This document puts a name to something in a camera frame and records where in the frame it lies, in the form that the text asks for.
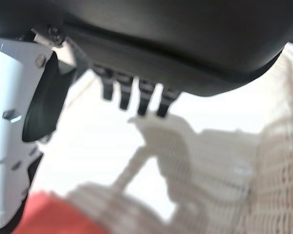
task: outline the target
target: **robot part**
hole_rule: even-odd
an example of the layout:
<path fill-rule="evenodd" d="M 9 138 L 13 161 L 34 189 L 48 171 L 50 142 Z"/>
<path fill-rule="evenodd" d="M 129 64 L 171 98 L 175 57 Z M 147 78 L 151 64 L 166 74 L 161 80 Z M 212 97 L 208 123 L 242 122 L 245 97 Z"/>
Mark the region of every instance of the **robot part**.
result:
<path fill-rule="evenodd" d="M 0 38 L 0 234 L 19 223 L 42 158 L 36 141 L 55 131 L 74 74 L 47 47 Z"/>

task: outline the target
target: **red fabric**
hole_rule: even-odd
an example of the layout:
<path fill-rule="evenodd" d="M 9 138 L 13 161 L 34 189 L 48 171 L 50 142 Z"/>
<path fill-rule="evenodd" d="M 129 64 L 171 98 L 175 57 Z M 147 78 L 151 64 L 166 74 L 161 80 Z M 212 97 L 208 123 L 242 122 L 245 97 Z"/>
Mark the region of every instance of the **red fabric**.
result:
<path fill-rule="evenodd" d="M 13 234 L 108 234 L 102 227 L 53 195 L 30 196 Z"/>

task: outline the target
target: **white surface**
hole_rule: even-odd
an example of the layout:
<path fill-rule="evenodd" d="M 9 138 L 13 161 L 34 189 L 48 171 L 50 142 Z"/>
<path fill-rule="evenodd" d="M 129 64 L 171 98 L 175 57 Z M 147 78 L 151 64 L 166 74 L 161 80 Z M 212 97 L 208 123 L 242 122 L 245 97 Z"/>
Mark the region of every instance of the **white surface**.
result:
<path fill-rule="evenodd" d="M 35 144 L 22 142 L 27 109 L 42 76 L 35 65 L 39 54 L 50 58 L 52 51 L 33 43 L 0 39 L 0 228 L 14 216 L 29 188 L 27 168 L 38 157 L 29 156 Z M 2 118 L 5 111 L 17 110 L 21 118 Z M 17 162 L 21 166 L 12 170 Z"/>

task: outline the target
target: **metal screw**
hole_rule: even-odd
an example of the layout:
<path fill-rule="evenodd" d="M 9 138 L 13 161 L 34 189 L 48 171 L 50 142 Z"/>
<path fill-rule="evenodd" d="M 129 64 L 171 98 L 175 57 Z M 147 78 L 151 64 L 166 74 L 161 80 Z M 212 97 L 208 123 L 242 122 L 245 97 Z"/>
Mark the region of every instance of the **metal screw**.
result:
<path fill-rule="evenodd" d="M 47 59 L 44 55 L 38 55 L 35 60 L 35 64 L 37 67 L 42 68 L 45 65 L 46 61 L 47 61 Z"/>
<path fill-rule="evenodd" d="M 56 27 L 49 27 L 48 34 L 58 46 L 62 45 L 65 41 L 65 35 Z"/>

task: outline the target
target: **black plastic tab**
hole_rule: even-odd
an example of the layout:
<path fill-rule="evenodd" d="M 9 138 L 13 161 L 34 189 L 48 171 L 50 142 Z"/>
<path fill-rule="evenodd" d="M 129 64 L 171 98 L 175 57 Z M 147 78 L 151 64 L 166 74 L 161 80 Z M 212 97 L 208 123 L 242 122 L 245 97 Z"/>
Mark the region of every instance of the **black plastic tab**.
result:
<path fill-rule="evenodd" d="M 157 111 L 157 116 L 158 117 L 166 117 L 168 109 L 170 107 L 170 105 L 177 100 L 177 98 L 180 96 L 181 92 L 178 90 L 173 90 L 173 89 L 169 89 L 167 87 L 163 88 L 163 92 L 162 92 L 162 99 L 161 99 L 161 103 L 160 106 L 158 108 Z"/>
<path fill-rule="evenodd" d="M 61 75 L 55 52 L 46 63 L 43 75 L 30 103 L 22 140 L 32 142 L 54 132 L 75 70 Z"/>
<path fill-rule="evenodd" d="M 140 89 L 140 104 L 138 109 L 138 115 L 145 116 L 147 112 L 148 104 L 154 93 L 156 84 L 140 79 L 139 89 Z"/>
<path fill-rule="evenodd" d="M 98 65 L 94 65 L 92 69 L 98 76 L 101 77 L 103 85 L 103 98 L 105 100 L 111 101 L 114 92 L 114 72 L 111 69 L 104 68 Z"/>
<path fill-rule="evenodd" d="M 127 76 L 122 73 L 118 73 L 115 75 L 116 80 L 119 82 L 121 85 L 121 103 L 120 103 L 120 108 L 122 110 L 127 110 L 129 101 L 130 101 L 130 96 L 131 96 L 131 87 L 133 83 L 133 77 Z"/>

